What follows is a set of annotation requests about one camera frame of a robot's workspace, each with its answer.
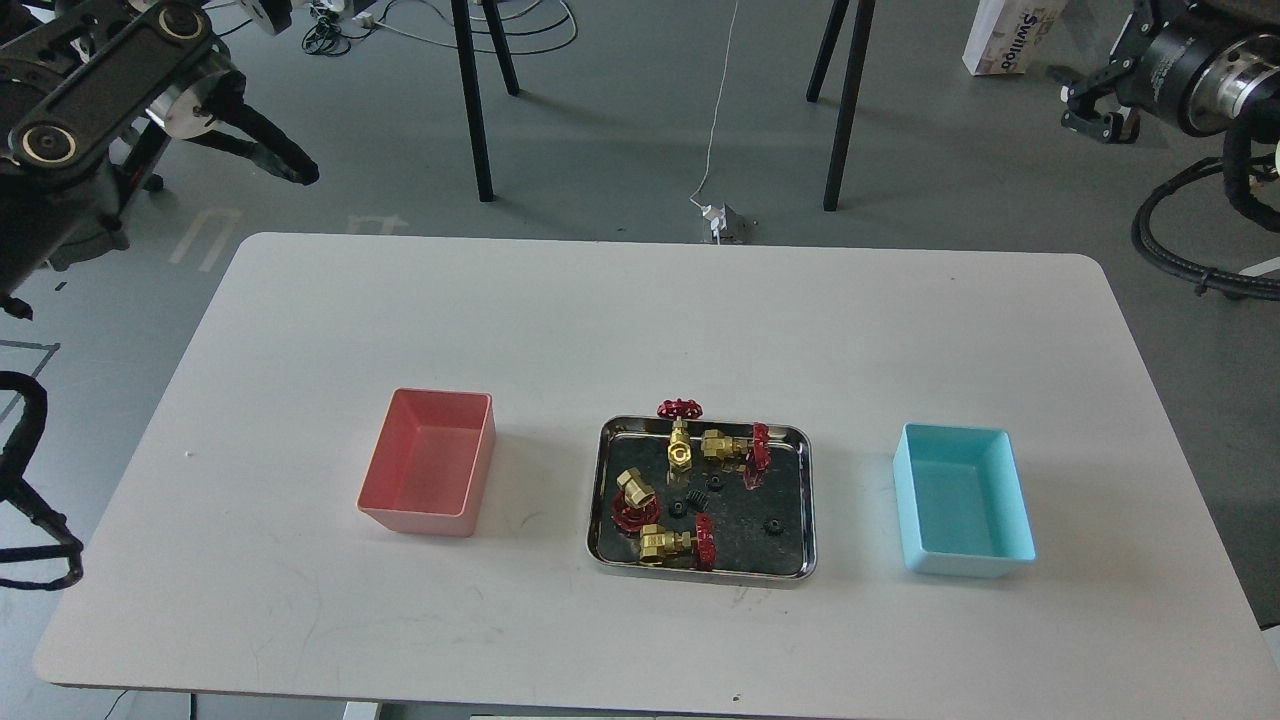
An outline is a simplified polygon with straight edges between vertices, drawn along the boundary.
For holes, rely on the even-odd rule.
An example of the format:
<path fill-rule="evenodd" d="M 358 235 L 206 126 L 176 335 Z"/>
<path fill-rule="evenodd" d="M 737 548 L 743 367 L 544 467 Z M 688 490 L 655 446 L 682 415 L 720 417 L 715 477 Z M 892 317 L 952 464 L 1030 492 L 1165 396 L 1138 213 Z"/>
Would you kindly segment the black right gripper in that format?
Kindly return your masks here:
<path fill-rule="evenodd" d="M 1132 108 L 1101 111 L 1098 102 L 1115 96 L 1119 83 L 1129 76 L 1137 56 L 1112 59 L 1106 67 L 1085 76 L 1061 67 L 1061 127 L 1101 143 L 1134 143 L 1140 133 L 1140 115 Z"/>

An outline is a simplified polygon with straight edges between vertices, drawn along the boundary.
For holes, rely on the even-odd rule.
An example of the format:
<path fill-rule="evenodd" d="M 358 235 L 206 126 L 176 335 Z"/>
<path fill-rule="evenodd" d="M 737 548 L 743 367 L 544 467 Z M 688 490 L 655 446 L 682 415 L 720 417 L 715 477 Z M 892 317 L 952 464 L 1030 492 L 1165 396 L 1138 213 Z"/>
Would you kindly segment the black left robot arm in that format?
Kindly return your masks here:
<path fill-rule="evenodd" d="M 173 140 L 297 184 L 315 161 L 244 100 L 246 78 L 198 1 L 3 4 L 3 310 L 41 266 L 127 249 L 125 214 L 163 181 Z"/>

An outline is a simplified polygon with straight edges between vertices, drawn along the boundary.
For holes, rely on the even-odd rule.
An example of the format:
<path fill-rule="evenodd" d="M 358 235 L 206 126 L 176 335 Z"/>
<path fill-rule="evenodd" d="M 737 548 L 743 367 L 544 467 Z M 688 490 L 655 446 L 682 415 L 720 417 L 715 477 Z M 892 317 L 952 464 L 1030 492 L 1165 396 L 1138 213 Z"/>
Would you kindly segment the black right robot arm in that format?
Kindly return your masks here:
<path fill-rule="evenodd" d="M 1147 113 L 1192 137 L 1222 133 L 1277 96 L 1275 1 L 1134 1 L 1106 65 L 1064 81 L 1064 128 L 1133 143 Z"/>

